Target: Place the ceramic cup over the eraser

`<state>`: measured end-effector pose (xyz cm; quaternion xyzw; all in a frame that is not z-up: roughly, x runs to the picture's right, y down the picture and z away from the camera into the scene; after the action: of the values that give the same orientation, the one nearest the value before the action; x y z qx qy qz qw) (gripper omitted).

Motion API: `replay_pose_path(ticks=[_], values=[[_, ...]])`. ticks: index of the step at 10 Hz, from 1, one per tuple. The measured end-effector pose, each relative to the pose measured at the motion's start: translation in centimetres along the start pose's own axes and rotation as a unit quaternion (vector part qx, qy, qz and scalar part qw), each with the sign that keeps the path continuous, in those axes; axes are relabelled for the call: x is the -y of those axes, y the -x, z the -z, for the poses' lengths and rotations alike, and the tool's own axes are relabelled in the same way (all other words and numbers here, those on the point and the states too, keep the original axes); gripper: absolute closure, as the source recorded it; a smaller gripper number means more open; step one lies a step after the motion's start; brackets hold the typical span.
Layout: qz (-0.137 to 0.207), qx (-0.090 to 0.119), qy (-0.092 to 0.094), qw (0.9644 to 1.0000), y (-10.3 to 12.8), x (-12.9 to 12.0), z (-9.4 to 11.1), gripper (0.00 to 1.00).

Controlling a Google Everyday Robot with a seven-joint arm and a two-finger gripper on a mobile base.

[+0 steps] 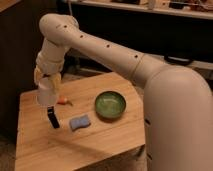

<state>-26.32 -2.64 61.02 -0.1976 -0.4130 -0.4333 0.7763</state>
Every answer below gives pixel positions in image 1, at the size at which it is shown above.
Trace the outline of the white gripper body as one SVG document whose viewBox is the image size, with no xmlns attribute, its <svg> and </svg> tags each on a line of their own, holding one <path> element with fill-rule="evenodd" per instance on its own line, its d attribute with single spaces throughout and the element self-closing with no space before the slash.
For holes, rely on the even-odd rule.
<svg viewBox="0 0 213 171">
<path fill-rule="evenodd" d="M 38 86 L 37 101 L 45 107 L 54 106 L 59 98 L 61 75 L 59 73 L 36 80 Z"/>
</svg>

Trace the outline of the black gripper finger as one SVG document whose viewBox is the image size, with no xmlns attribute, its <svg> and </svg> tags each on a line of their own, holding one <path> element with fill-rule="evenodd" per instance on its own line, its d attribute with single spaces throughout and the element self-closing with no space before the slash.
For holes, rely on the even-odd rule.
<svg viewBox="0 0 213 171">
<path fill-rule="evenodd" d="M 60 127 L 60 124 L 57 120 L 57 117 L 55 115 L 55 112 L 54 112 L 54 108 L 53 107 L 48 107 L 47 108 L 47 115 L 48 115 L 48 118 L 52 124 L 52 126 L 54 128 L 59 128 Z"/>
</svg>

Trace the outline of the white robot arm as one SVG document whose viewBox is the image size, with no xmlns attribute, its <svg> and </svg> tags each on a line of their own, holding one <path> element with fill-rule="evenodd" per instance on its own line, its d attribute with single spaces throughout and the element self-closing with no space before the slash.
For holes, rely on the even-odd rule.
<svg viewBox="0 0 213 171">
<path fill-rule="evenodd" d="M 213 93 L 199 73 L 87 34 L 70 15 L 46 14 L 39 28 L 34 80 L 41 105 L 57 103 L 64 56 L 73 48 L 144 89 L 148 171 L 213 171 Z"/>
</svg>

